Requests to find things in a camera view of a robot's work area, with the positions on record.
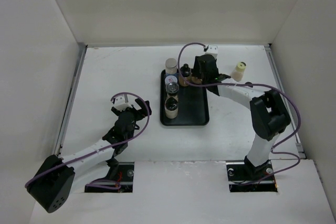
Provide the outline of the pink lid glass jar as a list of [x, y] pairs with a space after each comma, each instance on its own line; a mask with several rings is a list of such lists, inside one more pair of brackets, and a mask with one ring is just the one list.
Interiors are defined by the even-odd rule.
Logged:
[[200, 79], [196, 76], [192, 76], [191, 81], [196, 85], [201, 85], [202, 84], [202, 79]]

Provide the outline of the black knob lid spice jar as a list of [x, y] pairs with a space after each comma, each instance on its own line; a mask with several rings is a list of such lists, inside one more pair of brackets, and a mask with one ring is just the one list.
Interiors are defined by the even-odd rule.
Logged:
[[179, 84], [183, 87], [187, 87], [188, 83], [185, 81], [187, 80], [188, 82], [191, 81], [192, 77], [192, 71], [191, 68], [187, 63], [185, 63], [181, 68], [180, 68], [180, 76], [179, 76]]

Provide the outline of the tall jar white beads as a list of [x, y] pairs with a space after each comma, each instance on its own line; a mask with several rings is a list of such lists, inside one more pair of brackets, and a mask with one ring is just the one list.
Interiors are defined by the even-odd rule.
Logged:
[[169, 58], [165, 62], [165, 74], [167, 76], [177, 75], [177, 60], [174, 58]]

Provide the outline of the black lid white powder jar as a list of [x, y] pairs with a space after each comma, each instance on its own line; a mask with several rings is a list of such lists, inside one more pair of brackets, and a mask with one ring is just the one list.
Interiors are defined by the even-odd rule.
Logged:
[[164, 112], [168, 119], [174, 119], [178, 115], [179, 101], [175, 97], [169, 97], [164, 102]]

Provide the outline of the black top grinder bottle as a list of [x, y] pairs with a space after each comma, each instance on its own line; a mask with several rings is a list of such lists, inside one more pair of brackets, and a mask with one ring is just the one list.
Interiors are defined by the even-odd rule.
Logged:
[[179, 92], [179, 84], [176, 82], [170, 82], [165, 86], [165, 90], [166, 90], [166, 94], [167, 96], [176, 98], [178, 96], [178, 92]]

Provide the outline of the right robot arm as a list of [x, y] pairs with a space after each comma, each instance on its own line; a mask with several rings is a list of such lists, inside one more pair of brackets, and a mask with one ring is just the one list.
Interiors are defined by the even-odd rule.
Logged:
[[257, 179], [269, 161], [271, 149], [291, 119], [280, 93], [275, 89], [259, 91], [255, 84], [243, 85], [220, 74], [212, 55], [196, 56], [192, 75], [211, 93], [230, 99], [250, 110], [255, 138], [244, 158], [244, 175]]

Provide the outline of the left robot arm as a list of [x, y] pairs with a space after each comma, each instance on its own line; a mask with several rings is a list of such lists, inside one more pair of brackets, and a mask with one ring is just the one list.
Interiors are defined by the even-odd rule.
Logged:
[[48, 156], [41, 167], [26, 184], [27, 192], [47, 213], [58, 210], [68, 199], [76, 177], [94, 166], [105, 163], [100, 175], [106, 181], [113, 181], [118, 175], [118, 161], [128, 143], [143, 133], [138, 121], [148, 120], [152, 114], [150, 102], [135, 98], [139, 109], [127, 103], [127, 93], [112, 98], [112, 112], [117, 116], [114, 126], [93, 145], [72, 155]]

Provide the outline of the black rectangular tray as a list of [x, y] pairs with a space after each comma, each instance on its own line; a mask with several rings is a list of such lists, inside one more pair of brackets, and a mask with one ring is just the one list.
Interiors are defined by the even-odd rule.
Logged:
[[160, 76], [160, 121], [164, 126], [204, 126], [209, 122], [207, 90], [193, 86], [180, 87], [178, 113], [174, 119], [165, 114], [165, 70]]

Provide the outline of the yellow lid bottle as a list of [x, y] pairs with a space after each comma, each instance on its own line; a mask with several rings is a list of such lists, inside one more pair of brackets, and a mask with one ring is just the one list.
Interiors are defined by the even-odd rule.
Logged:
[[240, 82], [244, 76], [244, 72], [246, 69], [246, 63], [245, 62], [238, 62], [235, 69], [231, 73], [231, 77], [237, 81]]

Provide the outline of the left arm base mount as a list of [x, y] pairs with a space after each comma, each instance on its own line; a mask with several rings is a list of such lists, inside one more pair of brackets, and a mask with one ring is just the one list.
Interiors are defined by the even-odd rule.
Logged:
[[134, 162], [113, 159], [90, 168], [80, 178], [84, 193], [132, 193]]

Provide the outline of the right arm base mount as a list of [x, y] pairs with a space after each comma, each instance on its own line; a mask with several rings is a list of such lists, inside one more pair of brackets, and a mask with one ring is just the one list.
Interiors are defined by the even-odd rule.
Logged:
[[259, 168], [247, 161], [231, 161], [226, 163], [226, 170], [231, 193], [278, 192], [271, 161]]

